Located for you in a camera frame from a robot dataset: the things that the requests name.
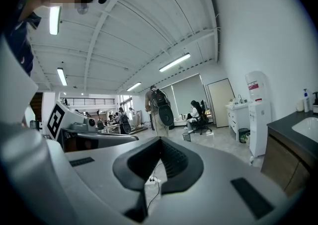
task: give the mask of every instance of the pants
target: pants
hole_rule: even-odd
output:
[[[123,127],[122,124],[120,125],[120,134],[128,135],[128,134],[125,132],[124,127]]]
[[[153,124],[158,137],[169,137],[169,126],[162,123],[158,113],[152,113]]]
[[[133,117],[133,125],[134,125],[135,128],[138,127],[138,125],[137,125],[137,116]]]
[[[154,128],[154,124],[153,124],[153,117],[151,116],[151,114],[149,114],[149,117],[150,117],[151,129],[154,131],[155,128]]]
[[[193,130],[192,125],[189,122],[189,120],[187,120],[187,127],[188,127],[188,131],[192,131]]]

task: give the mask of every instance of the black office chair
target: black office chair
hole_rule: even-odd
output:
[[[197,120],[197,121],[194,121],[191,123],[191,126],[193,128],[194,133],[197,130],[201,130],[200,135],[202,135],[203,130],[210,130],[210,132],[212,132],[212,130],[207,126],[209,119],[205,114],[205,107],[204,106],[202,108],[201,116],[200,117],[193,117],[193,118],[195,118]]]
[[[98,127],[98,130],[99,130],[99,131],[104,130],[103,122],[102,122],[102,121],[98,121],[98,122],[97,122],[97,127]]]

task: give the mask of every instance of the sink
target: sink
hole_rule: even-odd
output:
[[[306,118],[295,124],[292,129],[318,143],[318,118]]]
[[[239,108],[246,108],[248,107],[248,104],[249,103],[239,103],[239,104],[228,104],[228,105],[225,105],[227,108],[231,109],[231,110],[235,110],[235,109],[239,109]]]

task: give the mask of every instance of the cabinet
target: cabinet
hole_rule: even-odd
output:
[[[249,129],[249,113],[248,105],[242,104],[239,108],[227,105],[229,128],[232,128],[237,135],[237,141],[239,141],[239,129]]]
[[[303,160],[270,135],[261,172],[276,182],[288,196],[302,189],[310,177]]]
[[[275,139],[268,137],[261,172],[286,189],[298,165],[298,159]]]

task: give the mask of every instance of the soap dispenser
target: soap dispenser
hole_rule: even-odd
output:
[[[309,112],[309,109],[310,109],[310,99],[308,97],[308,94],[307,94],[307,89],[304,89],[305,93],[304,93],[304,96],[305,98],[303,99],[304,101],[304,109],[305,109],[305,113]]]

